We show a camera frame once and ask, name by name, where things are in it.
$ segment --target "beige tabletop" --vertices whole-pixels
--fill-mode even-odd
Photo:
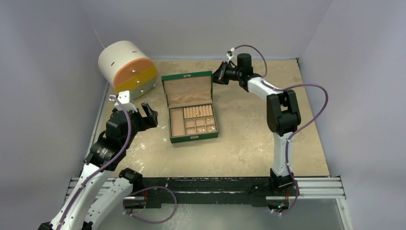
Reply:
[[[213,85],[213,103],[219,137],[171,144],[168,129],[168,109],[162,88],[163,75],[212,70],[217,61],[155,61],[159,76],[155,88],[134,100],[141,108],[147,102],[158,111],[158,127],[139,132],[127,156],[113,176],[130,167],[146,177],[216,177],[268,176],[273,161],[273,136],[267,126],[266,103],[238,86]],[[296,60],[267,61],[265,78],[284,88],[302,83]],[[254,72],[263,74],[263,62],[253,61]],[[303,88],[295,90],[302,116],[301,125],[312,118],[309,101]],[[113,102],[107,102],[101,131],[109,119]],[[316,126],[311,124],[295,136],[293,143],[293,172],[297,176],[329,175]]]

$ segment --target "green jewelry box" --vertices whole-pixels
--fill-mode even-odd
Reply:
[[[218,137],[211,71],[162,76],[171,143]]]

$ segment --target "gray wall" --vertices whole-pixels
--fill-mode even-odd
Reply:
[[[302,56],[330,102],[317,128],[357,230],[406,226],[406,1],[334,0]],[[313,112],[322,94],[308,89]]]
[[[2,0],[0,22],[0,229],[37,229],[80,171],[102,46],[76,0]]]
[[[303,54],[332,0],[83,0],[102,42],[150,58],[222,58],[252,44],[268,58]]]

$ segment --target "cable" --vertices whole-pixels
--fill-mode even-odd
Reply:
[[[174,200],[174,202],[175,202],[175,207],[173,208],[173,211],[172,211],[172,213],[170,214],[169,217],[167,217],[166,219],[161,220],[161,221],[151,221],[151,220],[143,219],[143,218],[141,218],[141,217],[138,217],[138,216],[136,216],[136,215],[134,215],[134,214],[131,214],[130,212],[126,211],[126,210],[125,210],[125,205],[124,205],[124,202],[123,202],[124,213],[127,214],[127,215],[129,215],[129,216],[131,216],[132,218],[135,218],[135,219],[137,219],[137,220],[140,220],[140,221],[145,222],[145,223],[148,223],[148,224],[161,224],[161,223],[166,222],[166,221],[168,221],[169,219],[171,219],[171,218],[173,217],[173,215],[175,215],[176,209],[178,208],[178,201],[176,200],[175,194],[174,194],[171,190],[169,190],[168,188],[163,187],[163,186],[153,186],[153,187],[148,187],[148,188],[145,188],[145,189],[141,189],[141,190],[139,190],[139,191],[137,191],[137,192],[135,192],[135,193],[131,193],[131,194],[128,195],[128,196],[135,196],[135,195],[137,195],[137,194],[139,194],[139,193],[142,193],[142,192],[144,192],[144,191],[148,191],[148,190],[151,190],[151,189],[158,189],[158,188],[161,188],[161,189],[164,189],[164,190],[168,191],[168,192],[172,195],[173,200]]]
[[[298,88],[298,87],[302,87],[302,86],[303,86],[303,87],[305,87],[305,86],[311,86],[311,87],[317,87],[317,88],[321,89],[321,90],[324,92],[324,95],[325,95],[325,97],[326,97],[326,99],[325,99],[325,101],[324,101],[324,104],[323,104],[323,106],[321,107],[320,111],[319,111],[309,122],[307,122],[305,125],[303,125],[303,126],[300,127],[299,129],[297,129],[295,132],[293,132],[293,133],[288,137],[288,139],[287,139],[286,146],[285,146],[286,167],[287,167],[288,173],[289,173],[289,175],[290,175],[290,177],[291,177],[291,179],[292,179],[292,181],[293,181],[293,185],[296,186],[296,193],[295,193],[295,197],[294,197],[294,200],[293,200],[292,204],[289,205],[289,208],[286,209],[284,212],[278,213],[279,215],[282,215],[282,214],[286,214],[287,212],[289,212],[290,210],[292,210],[292,208],[295,206],[296,201],[297,201],[297,198],[298,198],[298,196],[299,196],[299,185],[297,184],[297,181],[294,179],[294,176],[293,176],[293,174],[292,174],[292,172],[291,172],[291,169],[290,169],[290,167],[289,167],[288,150],[289,150],[289,143],[290,143],[290,140],[294,137],[294,135],[296,135],[298,132],[302,131],[304,128],[308,127],[312,122],[314,122],[314,121],[321,115],[321,113],[324,111],[324,109],[326,108],[327,103],[328,103],[328,93],[327,93],[327,90],[326,90],[323,86],[318,85],[318,84],[311,84],[311,83],[310,83],[310,84],[297,84],[297,85],[292,85],[292,86],[289,86],[289,87],[287,87],[287,88],[285,88],[285,89],[279,89],[279,88],[276,88],[276,87],[272,87],[271,85],[267,84],[267,82],[264,80],[264,77],[265,77],[265,76],[267,75],[267,73],[268,73],[268,66],[267,66],[267,64],[266,64],[266,60],[265,60],[264,56],[262,55],[262,53],[261,53],[258,49],[256,49],[255,47],[253,47],[253,46],[251,46],[251,45],[240,45],[240,46],[235,47],[234,49],[238,49],[238,48],[244,47],[244,46],[250,47],[250,48],[254,49],[256,52],[258,52],[258,54],[261,56],[262,60],[264,61],[264,64],[265,64],[265,75],[263,75],[263,76],[261,77],[261,83],[262,83],[263,85],[265,85],[266,87],[268,87],[268,88],[270,88],[270,89],[272,89],[272,90],[275,90],[275,91],[280,91],[280,92],[282,92],[282,91],[291,90],[291,89]]]
[[[63,224],[63,221],[66,218],[66,214],[69,212],[70,208],[72,207],[73,203],[75,202],[75,200],[78,198],[79,194],[81,193],[81,191],[83,190],[83,188],[85,188],[86,184],[98,173],[100,173],[101,171],[103,171],[105,168],[107,168],[109,165],[111,165],[117,158],[120,157],[120,155],[125,151],[128,143],[130,142],[130,137],[131,137],[131,120],[130,120],[130,115],[128,114],[127,110],[125,109],[124,105],[121,104],[121,102],[114,96],[110,96],[111,99],[115,100],[115,102],[118,103],[118,105],[120,106],[120,108],[124,111],[124,115],[125,118],[127,120],[127,138],[125,139],[125,143],[124,145],[121,147],[120,151],[110,160],[108,161],[105,165],[103,165],[102,167],[100,167],[98,170],[96,170],[94,173],[92,173],[90,176],[88,176],[83,183],[81,183],[81,187],[79,187],[79,189],[74,193],[74,195],[72,195],[72,199],[69,201],[68,205],[66,205],[65,210],[62,213],[61,218],[59,219],[59,224],[56,228],[56,230],[60,230]]]

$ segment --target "white cylindrical container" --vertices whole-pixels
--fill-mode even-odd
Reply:
[[[120,41],[106,47],[99,56],[99,69],[116,92],[130,90],[139,97],[156,81],[154,63],[132,42]]]

